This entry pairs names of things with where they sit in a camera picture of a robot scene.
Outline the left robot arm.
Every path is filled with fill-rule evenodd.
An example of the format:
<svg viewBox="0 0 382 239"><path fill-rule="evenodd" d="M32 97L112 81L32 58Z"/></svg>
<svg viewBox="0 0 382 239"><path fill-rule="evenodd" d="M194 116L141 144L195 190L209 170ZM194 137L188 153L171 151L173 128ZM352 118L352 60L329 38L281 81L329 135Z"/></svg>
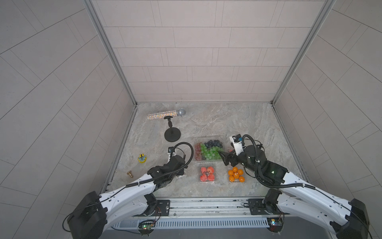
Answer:
<svg viewBox="0 0 382 239"><path fill-rule="evenodd" d="M126 218L151 215L157 207L153 192L166 187L186 167L183 157L170 156L166 164L151 168L131 184L103 194L88 193L67 218L72 238L98 239Z"/></svg>

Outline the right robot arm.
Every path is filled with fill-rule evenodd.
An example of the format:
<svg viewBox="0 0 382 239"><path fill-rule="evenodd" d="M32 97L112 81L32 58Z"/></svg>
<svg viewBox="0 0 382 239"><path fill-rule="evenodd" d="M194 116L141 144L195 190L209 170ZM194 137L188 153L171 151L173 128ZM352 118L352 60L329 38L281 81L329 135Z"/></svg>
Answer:
<svg viewBox="0 0 382 239"><path fill-rule="evenodd" d="M260 146L250 145L239 153L219 152L225 165L242 165L269 189L261 209L269 214L290 214L319 225L338 239L367 239L370 220L366 205L348 201L313 186L285 167L267 160Z"/></svg>

